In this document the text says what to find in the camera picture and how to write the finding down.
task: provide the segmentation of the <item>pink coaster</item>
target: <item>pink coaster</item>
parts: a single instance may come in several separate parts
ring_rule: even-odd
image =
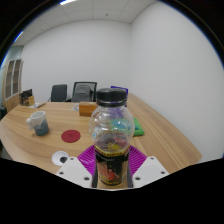
[[[76,130],[68,130],[62,133],[61,138],[64,142],[72,143],[80,139],[81,134]]]

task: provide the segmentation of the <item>conference table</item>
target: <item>conference table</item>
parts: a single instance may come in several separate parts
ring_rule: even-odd
[[[93,145],[88,128],[90,117],[79,116],[79,111],[72,109],[74,105],[71,102],[46,102],[39,108],[18,105],[6,114],[0,121],[0,139],[12,160],[56,174],[61,167],[52,162],[55,152],[78,157]],[[175,126],[132,93],[128,95],[127,108],[145,132],[143,136],[132,137],[131,145],[148,157],[155,156],[169,174],[200,160],[201,153]],[[26,119],[36,111],[46,112],[49,132],[44,136],[37,136],[26,124]],[[81,138],[73,143],[64,142],[62,133],[71,129],[79,131]],[[97,188],[125,189],[127,179],[117,187],[98,181]]]

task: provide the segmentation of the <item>bottle label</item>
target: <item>bottle label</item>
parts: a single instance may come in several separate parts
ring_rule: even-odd
[[[97,169],[100,180],[107,185],[121,184],[127,174],[130,145],[123,150],[107,152],[95,145]]]

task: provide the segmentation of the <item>mug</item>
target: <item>mug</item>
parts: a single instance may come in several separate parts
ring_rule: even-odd
[[[36,135],[42,136],[48,132],[48,124],[44,111],[37,111],[31,114],[30,118],[26,120],[30,130],[34,128]]]

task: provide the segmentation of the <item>ceiling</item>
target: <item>ceiling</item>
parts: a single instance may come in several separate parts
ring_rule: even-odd
[[[112,20],[132,23],[157,0],[76,0],[58,4],[27,25],[12,46],[27,44],[36,36],[54,27],[83,20]]]

